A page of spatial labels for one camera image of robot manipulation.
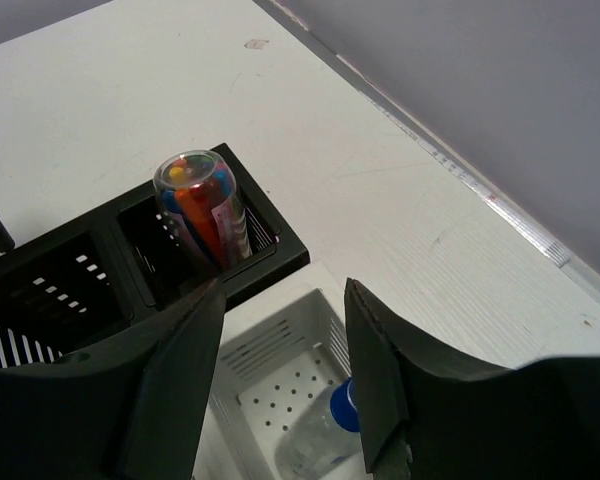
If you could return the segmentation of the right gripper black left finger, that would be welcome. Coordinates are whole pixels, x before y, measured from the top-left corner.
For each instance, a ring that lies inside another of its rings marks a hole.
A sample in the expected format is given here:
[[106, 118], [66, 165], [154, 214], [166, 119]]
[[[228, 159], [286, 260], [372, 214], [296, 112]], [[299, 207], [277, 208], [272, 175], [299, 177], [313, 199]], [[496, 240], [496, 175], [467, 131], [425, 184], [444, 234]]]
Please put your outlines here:
[[0, 369], [0, 479], [189, 479], [225, 315], [212, 280], [52, 363]]

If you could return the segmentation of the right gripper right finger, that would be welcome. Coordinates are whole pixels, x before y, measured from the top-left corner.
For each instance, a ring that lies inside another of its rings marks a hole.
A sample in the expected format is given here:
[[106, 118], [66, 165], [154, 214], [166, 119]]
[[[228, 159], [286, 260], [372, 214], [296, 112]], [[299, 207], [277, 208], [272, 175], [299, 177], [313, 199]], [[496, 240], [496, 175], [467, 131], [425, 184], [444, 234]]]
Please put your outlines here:
[[600, 356], [509, 369], [344, 290], [363, 457], [376, 479], [600, 479]]

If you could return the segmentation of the blue cap spray bottle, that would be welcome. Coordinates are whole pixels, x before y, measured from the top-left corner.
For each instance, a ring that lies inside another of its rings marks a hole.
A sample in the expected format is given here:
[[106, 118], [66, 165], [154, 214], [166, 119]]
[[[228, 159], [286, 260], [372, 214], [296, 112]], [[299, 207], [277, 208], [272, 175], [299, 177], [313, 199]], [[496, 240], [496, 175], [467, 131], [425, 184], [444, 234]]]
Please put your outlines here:
[[351, 378], [320, 392], [280, 438], [274, 452], [283, 479], [321, 479], [361, 450]]

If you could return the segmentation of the pink tube of crayons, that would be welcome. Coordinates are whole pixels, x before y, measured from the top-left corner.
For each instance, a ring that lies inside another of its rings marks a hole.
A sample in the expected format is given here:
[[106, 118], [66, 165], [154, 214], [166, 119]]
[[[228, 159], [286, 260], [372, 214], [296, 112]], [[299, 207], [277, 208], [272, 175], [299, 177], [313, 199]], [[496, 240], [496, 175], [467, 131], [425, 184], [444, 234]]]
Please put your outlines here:
[[165, 228], [196, 267], [216, 274], [252, 255], [246, 208], [221, 154], [175, 155], [157, 168], [153, 186]]

